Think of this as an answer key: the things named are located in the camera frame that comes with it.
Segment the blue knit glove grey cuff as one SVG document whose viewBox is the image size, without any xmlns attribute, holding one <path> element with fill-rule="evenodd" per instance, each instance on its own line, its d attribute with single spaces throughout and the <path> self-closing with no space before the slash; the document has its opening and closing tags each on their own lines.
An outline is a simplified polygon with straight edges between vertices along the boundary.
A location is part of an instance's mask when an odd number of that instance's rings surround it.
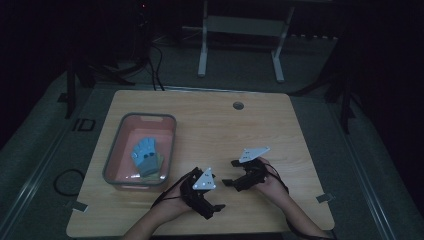
<svg viewBox="0 0 424 240">
<path fill-rule="evenodd" d="M 131 152 L 133 163 L 141 177 L 147 177 L 159 171 L 156 139 L 145 137 L 141 139 Z"/>
</svg>

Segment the black tripod stand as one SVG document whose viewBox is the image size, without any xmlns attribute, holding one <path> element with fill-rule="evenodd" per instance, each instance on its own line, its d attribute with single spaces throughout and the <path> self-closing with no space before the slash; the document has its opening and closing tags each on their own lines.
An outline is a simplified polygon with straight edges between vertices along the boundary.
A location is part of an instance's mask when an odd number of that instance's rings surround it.
<svg viewBox="0 0 424 240">
<path fill-rule="evenodd" d="M 339 123 L 345 134 L 349 134 L 349 119 L 354 116 L 350 103 L 354 75 L 351 72 L 322 70 L 318 79 L 299 90 L 289 93 L 289 96 L 303 96 L 324 85 L 328 86 L 324 94 L 327 103 L 341 100 Z"/>
<path fill-rule="evenodd" d="M 118 84 L 133 86 L 132 82 L 124 80 L 92 58 L 87 56 L 71 58 L 66 64 L 66 92 L 61 93 L 58 98 L 59 102 L 66 104 L 66 119 L 71 118 L 76 108 L 76 79 L 80 80 L 83 87 L 92 88 L 96 84 L 91 70 Z"/>
</svg>

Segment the pink basin with grey rim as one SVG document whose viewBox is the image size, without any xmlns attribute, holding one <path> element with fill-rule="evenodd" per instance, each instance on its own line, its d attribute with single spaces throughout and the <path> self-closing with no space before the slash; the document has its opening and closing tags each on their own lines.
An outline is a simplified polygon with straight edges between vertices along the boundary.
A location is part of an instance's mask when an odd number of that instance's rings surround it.
<svg viewBox="0 0 424 240">
<path fill-rule="evenodd" d="M 169 114 L 129 113 L 119 124 L 103 169 L 103 179 L 117 190 L 162 191 L 171 168 L 176 119 Z M 162 181 L 143 181 L 131 158 L 134 146 L 145 137 L 156 139 L 156 151 L 164 156 Z"/>
</svg>

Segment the person's right hand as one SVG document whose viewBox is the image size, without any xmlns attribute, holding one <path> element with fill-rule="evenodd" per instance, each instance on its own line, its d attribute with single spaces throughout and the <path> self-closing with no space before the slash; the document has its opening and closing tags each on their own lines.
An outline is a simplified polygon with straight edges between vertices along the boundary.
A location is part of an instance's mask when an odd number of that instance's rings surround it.
<svg viewBox="0 0 424 240">
<path fill-rule="evenodd" d="M 289 197 L 285 185 L 279 173 L 271 166 L 268 160 L 264 158 L 259 158 L 259 160 L 265 165 L 267 175 L 263 182 L 254 186 L 254 189 L 262 193 L 273 204 L 281 207 L 286 203 Z"/>
</svg>

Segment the white metal table frame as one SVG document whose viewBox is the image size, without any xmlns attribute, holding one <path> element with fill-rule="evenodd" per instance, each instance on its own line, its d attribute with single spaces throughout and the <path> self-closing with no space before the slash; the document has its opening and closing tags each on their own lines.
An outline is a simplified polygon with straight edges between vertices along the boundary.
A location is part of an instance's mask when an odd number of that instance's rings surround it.
<svg viewBox="0 0 424 240">
<path fill-rule="evenodd" d="M 277 37 L 278 45 L 270 52 L 274 74 L 278 83 L 285 81 L 280 55 L 288 36 L 288 29 L 294 15 L 295 7 L 286 10 L 284 20 L 253 19 L 243 17 L 210 15 L 208 5 L 210 0 L 202 0 L 201 48 L 197 76 L 204 77 L 208 60 L 208 34 L 229 33 L 253 36 Z"/>
</svg>

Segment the person's left hand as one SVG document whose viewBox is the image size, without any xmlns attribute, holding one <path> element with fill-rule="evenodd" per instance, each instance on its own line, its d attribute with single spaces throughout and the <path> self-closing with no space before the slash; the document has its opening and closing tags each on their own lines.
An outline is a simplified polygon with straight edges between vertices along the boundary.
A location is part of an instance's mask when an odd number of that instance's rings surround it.
<svg viewBox="0 0 424 240">
<path fill-rule="evenodd" d="M 178 187 L 170 190 L 165 195 L 164 199 L 155 206 L 155 209 L 164 222 L 175 220 L 192 210 L 192 208 L 181 199 L 181 192 Z"/>
</svg>

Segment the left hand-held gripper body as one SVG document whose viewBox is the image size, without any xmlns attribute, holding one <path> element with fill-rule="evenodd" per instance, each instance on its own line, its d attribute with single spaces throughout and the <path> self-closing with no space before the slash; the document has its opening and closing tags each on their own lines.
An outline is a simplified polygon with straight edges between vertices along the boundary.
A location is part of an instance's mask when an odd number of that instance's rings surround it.
<svg viewBox="0 0 424 240">
<path fill-rule="evenodd" d="M 204 194 L 216 188 L 212 170 L 202 171 L 194 168 L 181 178 L 180 193 L 182 200 L 205 219 L 210 219 L 217 211 L 217 206 L 209 203 Z"/>
</svg>

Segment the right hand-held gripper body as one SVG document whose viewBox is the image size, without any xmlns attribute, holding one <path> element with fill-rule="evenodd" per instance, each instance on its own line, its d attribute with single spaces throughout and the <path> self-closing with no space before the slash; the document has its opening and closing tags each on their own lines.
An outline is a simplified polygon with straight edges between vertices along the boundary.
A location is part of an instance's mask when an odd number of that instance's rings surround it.
<svg viewBox="0 0 424 240">
<path fill-rule="evenodd" d="M 265 165 L 259 158 L 270 150 L 268 146 L 259 148 L 245 148 L 238 159 L 242 163 L 242 168 L 245 170 L 245 175 L 236 179 L 237 191 L 247 190 L 252 186 L 264 181 L 267 175 Z"/>
</svg>

